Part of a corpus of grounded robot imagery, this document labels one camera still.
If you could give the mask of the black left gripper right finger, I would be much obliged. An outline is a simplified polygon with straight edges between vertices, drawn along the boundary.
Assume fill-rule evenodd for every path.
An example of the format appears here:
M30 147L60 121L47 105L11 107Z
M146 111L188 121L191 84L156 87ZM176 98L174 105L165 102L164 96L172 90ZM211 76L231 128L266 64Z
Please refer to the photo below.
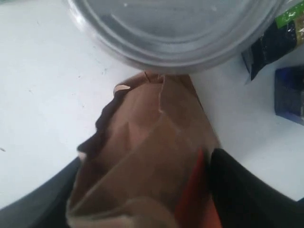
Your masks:
M223 149L210 161L212 197L225 228L302 228L304 201L265 184Z

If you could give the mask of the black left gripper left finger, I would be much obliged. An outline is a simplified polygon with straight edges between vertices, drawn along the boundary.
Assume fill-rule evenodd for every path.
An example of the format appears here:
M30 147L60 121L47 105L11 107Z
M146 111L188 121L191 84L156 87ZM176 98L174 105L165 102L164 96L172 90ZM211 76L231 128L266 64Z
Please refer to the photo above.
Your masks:
M39 188L0 210L2 228L67 228L66 205L77 171L78 158Z

